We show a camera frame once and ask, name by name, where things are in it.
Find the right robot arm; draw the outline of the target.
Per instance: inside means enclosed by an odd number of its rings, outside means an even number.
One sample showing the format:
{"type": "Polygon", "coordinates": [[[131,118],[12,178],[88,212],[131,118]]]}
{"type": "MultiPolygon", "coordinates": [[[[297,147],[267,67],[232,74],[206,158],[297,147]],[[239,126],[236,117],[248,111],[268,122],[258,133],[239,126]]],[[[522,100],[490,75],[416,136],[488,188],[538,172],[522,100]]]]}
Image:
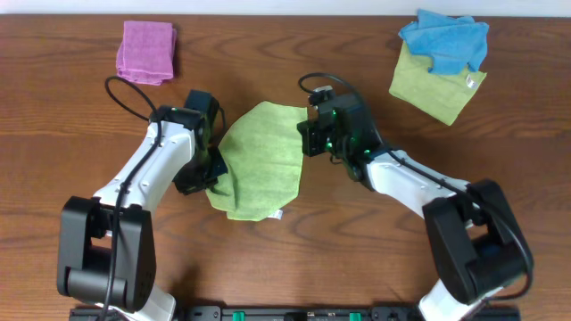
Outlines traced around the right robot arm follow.
{"type": "Polygon", "coordinates": [[[518,278],[533,280],[532,253],[497,183],[447,177],[392,148],[356,94],[322,87],[308,100],[317,117],[297,126],[303,153],[330,153],[351,180],[424,220],[439,279],[418,303],[422,319],[467,320],[518,278]]]}

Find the light green cloth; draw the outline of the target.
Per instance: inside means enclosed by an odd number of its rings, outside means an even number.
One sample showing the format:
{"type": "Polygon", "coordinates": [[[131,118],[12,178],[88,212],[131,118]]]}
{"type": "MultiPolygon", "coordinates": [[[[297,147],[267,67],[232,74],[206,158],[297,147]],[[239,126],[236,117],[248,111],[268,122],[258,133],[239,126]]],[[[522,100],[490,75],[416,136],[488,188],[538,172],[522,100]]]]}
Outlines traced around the light green cloth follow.
{"type": "Polygon", "coordinates": [[[211,206],[241,221],[281,219],[300,190],[302,136],[307,110],[261,102],[227,131],[219,151],[228,172],[206,193],[211,206]]]}

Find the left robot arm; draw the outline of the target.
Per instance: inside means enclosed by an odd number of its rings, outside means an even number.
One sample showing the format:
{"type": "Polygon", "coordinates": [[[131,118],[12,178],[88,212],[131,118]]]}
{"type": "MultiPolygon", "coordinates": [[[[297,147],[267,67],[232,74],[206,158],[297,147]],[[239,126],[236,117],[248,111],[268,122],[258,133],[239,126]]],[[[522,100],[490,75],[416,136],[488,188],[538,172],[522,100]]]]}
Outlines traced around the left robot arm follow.
{"type": "Polygon", "coordinates": [[[162,106],[121,171],[92,197],[62,208],[57,291],[110,311],[106,319],[172,320],[176,300],[155,282],[153,214],[169,186],[198,193],[227,173],[211,130],[219,102],[193,90],[183,107],[162,106]]]}

